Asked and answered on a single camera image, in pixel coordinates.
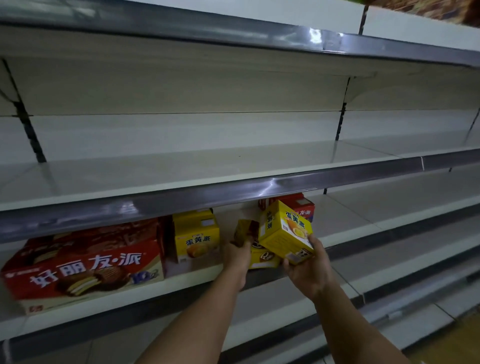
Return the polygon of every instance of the person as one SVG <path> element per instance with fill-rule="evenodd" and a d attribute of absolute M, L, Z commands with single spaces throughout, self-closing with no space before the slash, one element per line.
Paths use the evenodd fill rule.
<path fill-rule="evenodd" d="M 328 255 L 309 236 L 315 256 L 283 266 L 293 284 L 315 305 L 336 364 L 406 364 L 408 359 L 357 311 L 335 279 Z M 245 285 L 251 242 L 222 246 L 223 270 L 211 287 L 183 311 L 142 353 L 136 364 L 217 363 Z"/>

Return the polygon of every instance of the wooden floor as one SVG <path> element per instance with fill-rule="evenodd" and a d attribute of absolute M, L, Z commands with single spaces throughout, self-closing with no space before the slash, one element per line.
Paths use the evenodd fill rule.
<path fill-rule="evenodd" d="M 480 363 L 480 308 L 405 354 L 412 364 Z"/>

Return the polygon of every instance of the person's right arm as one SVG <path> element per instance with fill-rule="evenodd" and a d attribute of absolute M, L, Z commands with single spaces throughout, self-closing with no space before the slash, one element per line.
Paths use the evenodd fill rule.
<path fill-rule="evenodd" d="M 336 364 L 407 364 L 408 359 L 353 306 L 335 279 L 328 255 L 317 238 L 309 236 L 315 257 L 284 267 L 293 284 L 315 304 Z"/>

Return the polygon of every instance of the person's left arm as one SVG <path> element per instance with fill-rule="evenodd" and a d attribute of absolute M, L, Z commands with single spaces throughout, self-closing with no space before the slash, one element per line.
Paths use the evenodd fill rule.
<path fill-rule="evenodd" d="M 245 285 L 251 242 L 222 246 L 223 270 L 207 292 L 148 346 L 135 364 L 215 364 Z"/>

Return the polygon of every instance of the forearm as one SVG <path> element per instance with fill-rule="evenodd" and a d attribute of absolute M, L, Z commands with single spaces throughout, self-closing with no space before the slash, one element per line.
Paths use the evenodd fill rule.
<path fill-rule="evenodd" d="M 336 364 L 408 363 L 368 323 L 336 282 L 319 293 L 314 303 Z"/>
<path fill-rule="evenodd" d="M 218 361 L 238 294 L 241 274 L 224 270 L 208 291 L 182 312 L 136 364 L 214 364 Z"/>

